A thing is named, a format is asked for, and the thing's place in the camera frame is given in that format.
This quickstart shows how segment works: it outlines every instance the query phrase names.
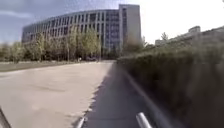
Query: sky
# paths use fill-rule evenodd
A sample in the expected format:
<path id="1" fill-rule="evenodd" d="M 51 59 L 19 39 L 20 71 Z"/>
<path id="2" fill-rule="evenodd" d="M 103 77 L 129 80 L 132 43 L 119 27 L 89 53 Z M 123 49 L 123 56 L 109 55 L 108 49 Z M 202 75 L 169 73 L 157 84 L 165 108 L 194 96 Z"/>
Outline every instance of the sky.
<path id="1" fill-rule="evenodd" d="M 118 4 L 140 5 L 142 36 L 151 44 L 163 32 L 172 38 L 197 25 L 202 31 L 224 26 L 222 0 L 0 0 L 0 43 L 20 41 L 25 25 L 48 17 Z"/>

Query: curved building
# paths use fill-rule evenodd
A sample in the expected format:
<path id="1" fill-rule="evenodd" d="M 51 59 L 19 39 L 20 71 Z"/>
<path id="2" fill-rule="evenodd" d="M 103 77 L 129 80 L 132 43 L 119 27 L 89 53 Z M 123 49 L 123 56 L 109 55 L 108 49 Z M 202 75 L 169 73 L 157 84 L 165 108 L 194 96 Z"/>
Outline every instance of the curved building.
<path id="1" fill-rule="evenodd" d="M 36 40 L 38 33 L 46 37 L 63 39 L 76 26 L 79 32 L 85 33 L 88 28 L 97 32 L 102 48 L 111 50 L 122 48 L 127 42 L 141 42 L 140 7 L 138 5 L 119 5 L 118 9 L 92 10 L 74 12 L 25 26 L 22 42 L 28 44 Z"/>

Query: asphalt road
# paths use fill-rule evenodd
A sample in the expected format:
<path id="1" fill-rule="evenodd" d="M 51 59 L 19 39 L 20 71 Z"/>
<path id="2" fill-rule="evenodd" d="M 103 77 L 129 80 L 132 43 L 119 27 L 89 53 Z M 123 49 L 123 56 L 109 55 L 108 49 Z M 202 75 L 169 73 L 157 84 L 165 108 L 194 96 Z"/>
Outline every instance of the asphalt road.
<path id="1" fill-rule="evenodd" d="M 113 62 L 0 73 L 0 106 L 13 128 L 138 128 L 147 107 Z"/>

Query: pavement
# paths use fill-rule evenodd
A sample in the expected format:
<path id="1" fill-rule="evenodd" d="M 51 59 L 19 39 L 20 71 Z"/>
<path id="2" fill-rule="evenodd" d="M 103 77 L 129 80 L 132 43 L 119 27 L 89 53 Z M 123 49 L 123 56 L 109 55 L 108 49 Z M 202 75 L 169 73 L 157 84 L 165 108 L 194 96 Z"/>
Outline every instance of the pavement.
<path id="1" fill-rule="evenodd" d="M 0 106 L 12 128 L 139 128 L 148 111 L 113 62 L 0 73 Z"/>

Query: building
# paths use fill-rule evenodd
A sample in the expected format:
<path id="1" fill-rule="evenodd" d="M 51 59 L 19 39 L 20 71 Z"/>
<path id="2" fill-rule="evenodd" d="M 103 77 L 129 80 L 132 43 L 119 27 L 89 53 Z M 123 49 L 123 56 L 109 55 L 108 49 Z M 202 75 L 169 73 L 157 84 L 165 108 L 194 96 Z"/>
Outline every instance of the building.
<path id="1" fill-rule="evenodd" d="M 224 26 L 213 28 L 207 31 L 201 31 L 200 26 L 195 26 L 190 28 L 187 33 L 177 36 L 175 38 L 169 39 L 168 41 L 156 40 L 155 45 L 160 46 L 163 44 L 172 44 L 172 43 L 183 43 L 183 44 L 192 44 L 196 43 L 220 43 L 224 42 Z"/>
<path id="2" fill-rule="evenodd" d="M 89 28 L 94 29 L 102 48 L 109 51 L 114 47 L 122 50 L 124 42 L 141 42 L 140 7 L 119 5 L 118 9 L 74 12 L 25 26 L 22 43 L 35 41 L 38 33 L 55 39 L 66 38 L 72 26 L 76 26 L 81 33 Z"/>
<path id="3" fill-rule="evenodd" d="M 190 28 L 187 33 L 179 35 L 174 38 L 171 38 L 168 41 L 155 40 L 155 45 L 158 46 L 158 45 L 163 45 L 163 44 L 170 43 L 170 42 L 177 42 L 177 41 L 181 41 L 184 39 L 193 38 L 199 34 L 201 34 L 201 27 L 195 26 L 195 27 Z"/>

